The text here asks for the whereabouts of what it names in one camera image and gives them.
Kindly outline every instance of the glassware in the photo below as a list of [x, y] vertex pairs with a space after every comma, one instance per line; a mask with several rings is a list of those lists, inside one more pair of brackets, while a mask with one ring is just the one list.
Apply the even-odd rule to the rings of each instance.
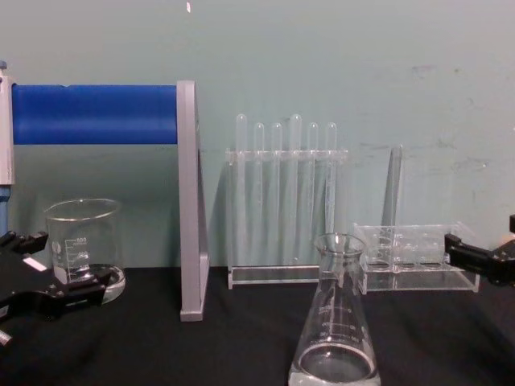
[[365, 244], [354, 236], [319, 236], [319, 284], [290, 368], [289, 385], [381, 384], [357, 286]]
[[74, 199], [45, 211], [54, 275], [69, 284], [109, 268], [104, 303], [117, 298], [126, 285], [117, 225], [120, 207], [111, 199]]

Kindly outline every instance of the black table surface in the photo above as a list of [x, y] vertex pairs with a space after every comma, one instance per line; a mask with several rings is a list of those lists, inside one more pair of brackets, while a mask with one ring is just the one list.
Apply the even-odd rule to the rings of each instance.
[[[1, 325], [0, 385], [283, 386], [315, 285], [229, 290], [211, 269], [202, 322], [180, 322], [179, 269], [127, 269], [106, 306]], [[515, 385], [515, 289], [362, 298], [383, 386]]]

